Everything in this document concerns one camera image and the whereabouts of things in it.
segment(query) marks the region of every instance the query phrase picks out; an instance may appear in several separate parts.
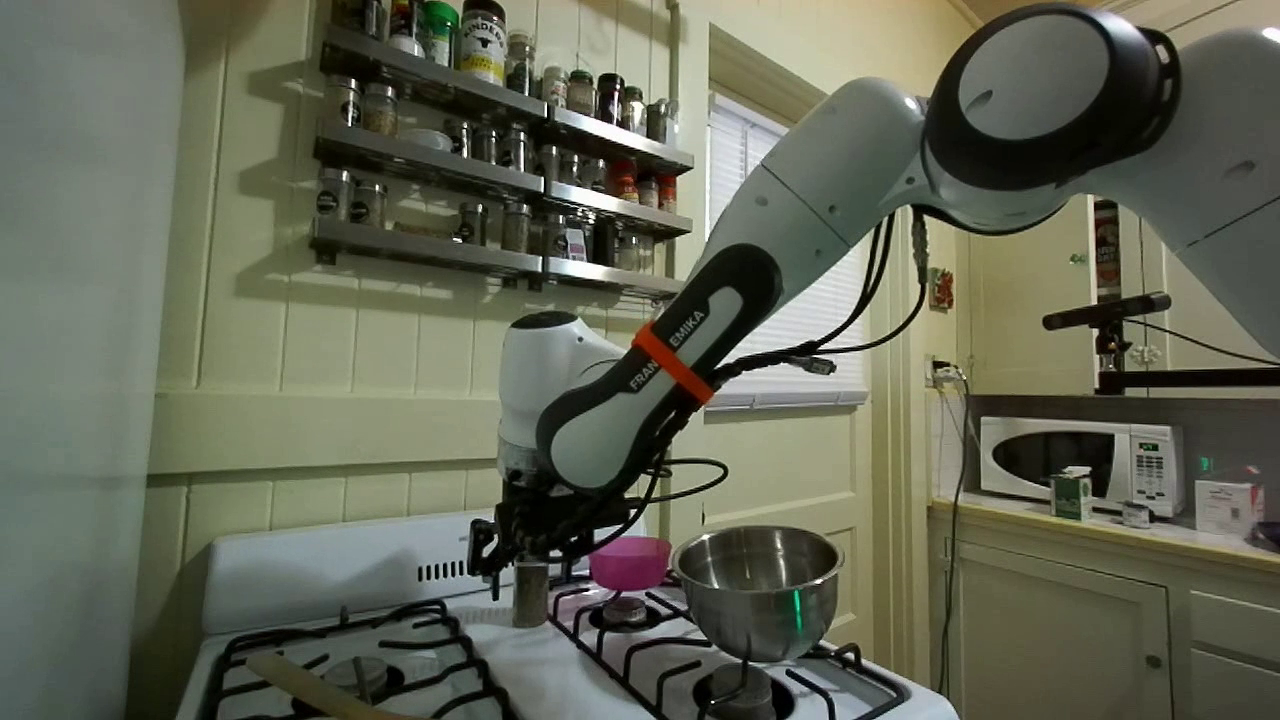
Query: gas stove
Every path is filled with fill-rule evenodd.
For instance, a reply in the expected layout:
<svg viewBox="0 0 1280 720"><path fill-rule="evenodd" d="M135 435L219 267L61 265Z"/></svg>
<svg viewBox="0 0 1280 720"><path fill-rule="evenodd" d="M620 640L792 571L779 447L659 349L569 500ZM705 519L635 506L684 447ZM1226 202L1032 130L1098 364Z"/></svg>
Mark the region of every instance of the gas stove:
<svg viewBox="0 0 1280 720"><path fill-rule="evenodd" d="M328 717L267 686L257 657L385 717L955 717L854 648L819 643L788 668L732 661L684 617L680 587L569 579L545 624L511 627L511 592L496 599L465 578L465 531L469 518L448 513L219 542L179 720Z"/></svg>

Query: stainless steel bowl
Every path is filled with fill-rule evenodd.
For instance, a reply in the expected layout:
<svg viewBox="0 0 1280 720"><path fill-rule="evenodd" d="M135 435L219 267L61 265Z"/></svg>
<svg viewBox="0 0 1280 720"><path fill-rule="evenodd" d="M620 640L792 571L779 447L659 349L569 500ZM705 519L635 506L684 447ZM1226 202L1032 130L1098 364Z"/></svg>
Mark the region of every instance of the stainless steel bowl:
<svg viewBox="0 0 1280 720"><path fill-rule="evenodd" d="M782 664L804 657L834 617L838 553L779 524L721 529L680 550L688 617L732 657Z"/></svg>

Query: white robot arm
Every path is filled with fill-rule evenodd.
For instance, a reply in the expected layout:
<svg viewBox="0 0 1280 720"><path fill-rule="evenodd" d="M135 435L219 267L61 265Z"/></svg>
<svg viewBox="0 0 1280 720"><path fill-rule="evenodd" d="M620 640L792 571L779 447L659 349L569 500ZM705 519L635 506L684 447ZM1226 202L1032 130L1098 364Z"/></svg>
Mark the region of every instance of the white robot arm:
<svg viewBox="0 0 1280 720"><path fill-rule="evenodd" d="M620 495L716 394L721 360L911 205L980 235L1098 192L1146 216L1175 258L1271 353L1280 267L1280 32L1175 54L1109 12L1023 10L980 29L933 100L851 80L792 130L716 219L688 289L597 371L569 316L520 319L502 371L502 481L491 571L614 519Z"/></svg>

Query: countertop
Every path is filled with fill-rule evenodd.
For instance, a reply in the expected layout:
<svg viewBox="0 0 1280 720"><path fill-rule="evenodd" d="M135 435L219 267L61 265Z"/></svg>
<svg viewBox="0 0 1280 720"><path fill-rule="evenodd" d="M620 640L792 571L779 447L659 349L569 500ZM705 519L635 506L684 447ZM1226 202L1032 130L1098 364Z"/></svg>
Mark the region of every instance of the countertop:
<svg viewBox="0 0 1280 720"><path fill-rule="evenodd" d="M949 495L934 495L927 513L945 518L951 513ZM1280 553L1256 550L1234 536L1217 536L1217 531L1194 531L1185 524L1146 524L1146 529L1129 529L1116 518L1088 518L1088 519L1060 519L1050 518L1047 506L1032 500L999 500L999 495L959 495L959 519L962 524L1015 524L1029 531L1080 531L1076 542L1097 542L1097 546L1129 546L1161 555L1185 555L1194 565L1234 565L1234 570L1256 570L1256 571L1280 571Z"/></svg>

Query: white microwave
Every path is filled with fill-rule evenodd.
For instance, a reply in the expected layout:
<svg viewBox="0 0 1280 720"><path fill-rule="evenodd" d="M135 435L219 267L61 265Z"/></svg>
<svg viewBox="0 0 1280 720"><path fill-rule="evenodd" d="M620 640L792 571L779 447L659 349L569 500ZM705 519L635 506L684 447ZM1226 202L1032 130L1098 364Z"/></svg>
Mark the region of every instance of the white microwave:
<svg viewBox="0 0 1280 720"><path fill-rule="evenodd" d="M980 493L1047 500L1067 465L1090 470L1090 508L1118 513L1131 495L1162 519L1185 508L1172 425L980 416Z"/></svg>

